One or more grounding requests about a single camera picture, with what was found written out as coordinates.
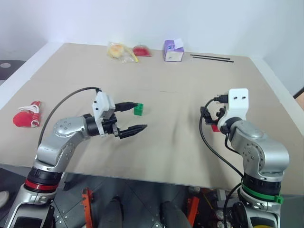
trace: orange bracket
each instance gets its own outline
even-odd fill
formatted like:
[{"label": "orange bracket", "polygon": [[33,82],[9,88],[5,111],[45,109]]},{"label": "orange bracket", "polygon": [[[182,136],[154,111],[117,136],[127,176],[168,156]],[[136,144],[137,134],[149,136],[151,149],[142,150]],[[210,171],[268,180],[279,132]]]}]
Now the orange bracket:
[{"label": "orange bracket", "polygon": [[93,220],[92,220],[92,207],[91,201],[93,199],[93,191],[89,188],[85,188],[82,190],[82,201],[81,204],[84,206],[85,210],[85,224],[86,228],[93,228]]},{"label": "orange bracket", "polygon": [[190,225],[193,227],[195,217],[198,214],[198,206],[199,206],[199,201],[200,199],[193,196],[191,199],[188,199],[188,216],[187,219],[190,223]]}]

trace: white wall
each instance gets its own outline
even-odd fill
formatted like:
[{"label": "white wall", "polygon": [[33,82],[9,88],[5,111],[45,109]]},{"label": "white wall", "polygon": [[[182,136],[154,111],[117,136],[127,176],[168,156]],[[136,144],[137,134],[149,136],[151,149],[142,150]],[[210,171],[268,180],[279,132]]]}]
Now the white wall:
[{"label": "white wall", "polygon": [[165,39],[180,37],[187,51],[264,57],[292,94],[304,85],[303,0],[0,3],[0,59],[26,60],[47,41],[161,49]]}]

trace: purple box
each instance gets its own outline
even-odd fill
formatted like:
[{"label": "purple box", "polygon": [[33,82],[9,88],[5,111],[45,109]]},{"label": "purple box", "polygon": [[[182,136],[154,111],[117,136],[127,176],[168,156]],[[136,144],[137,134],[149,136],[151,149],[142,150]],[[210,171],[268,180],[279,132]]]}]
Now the purple box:
[{"label": "purple box", "polygon": [[181,62],[184,55],[184,48],[175,49],[174,40],[165,40],[163,45],[163,57],[168,62]]}]

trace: beige tabletop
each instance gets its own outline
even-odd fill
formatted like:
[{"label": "beige tabletop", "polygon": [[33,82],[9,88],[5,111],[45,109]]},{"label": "beige tabletop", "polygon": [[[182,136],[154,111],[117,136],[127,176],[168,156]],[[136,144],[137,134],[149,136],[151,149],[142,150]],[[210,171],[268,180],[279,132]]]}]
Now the beige tabletop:
[{"label": "beige tabletop", "polygon": [[[304,139],[274,92],[248,57],[231,56],[234,63],[193,59],[164,62],[161,51],[123,64],[106,55],[106,47],[64,44],[0,110],[0,162],[30,167],[41,127],[17,128],[12,117],[20,106],[42,101],[42,123],[67,94],[97,86],[116,103],[144,104],[143,116],[117,113],[118,126],[148,124],[136,136],[118,139],[95,136],[76,149],[67,171],[201,187],[232,188],[239,176],[203,144],[199,134],[200,107],[230,88],[249,89],[247,119],[285,145],[290,165],[282,192],[303,194]],[[63,117],[92,113],[95,93],[71,97],[54,114],[45,136]],[[220,108],[210,107],[211,113]],[[224,147],[224,135],[204,128],[211,145],[243,171],[242,158]]]}]

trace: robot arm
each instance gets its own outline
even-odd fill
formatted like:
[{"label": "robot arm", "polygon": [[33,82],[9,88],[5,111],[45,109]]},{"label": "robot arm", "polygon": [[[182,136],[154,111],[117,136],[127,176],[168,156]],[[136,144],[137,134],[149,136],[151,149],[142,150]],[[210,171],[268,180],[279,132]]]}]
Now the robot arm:
[{"label": "robot arm", "polygon": [[213,121],[208,110],[203,113],[207,124],[216,124],[229,136],[231,146],[243,157],[244,178],[238,190],[240,202],[233,207],[234,227],[252,228],[257,225],[280,227],[279,195],[284,170],[289,164],[287,149],[270,139],[252,123],[246,121],[248,90],[230,89],[217,98],[224,103]]},{"label": "robot arm", "polygon": [[20,187],[4,227],[52,227],[54,208],[50,204],[75,148],[91,136],[114,134],[122,139],[142,131],[147,125],[132,126],[124,131],[116,125],[114,112],[135,106],[137,104],[132,102],[114,104],[106,93],[98,92],[92,105],[95,117],[86,114],[59,120],[52,134],[39,145],[34,165]]}]

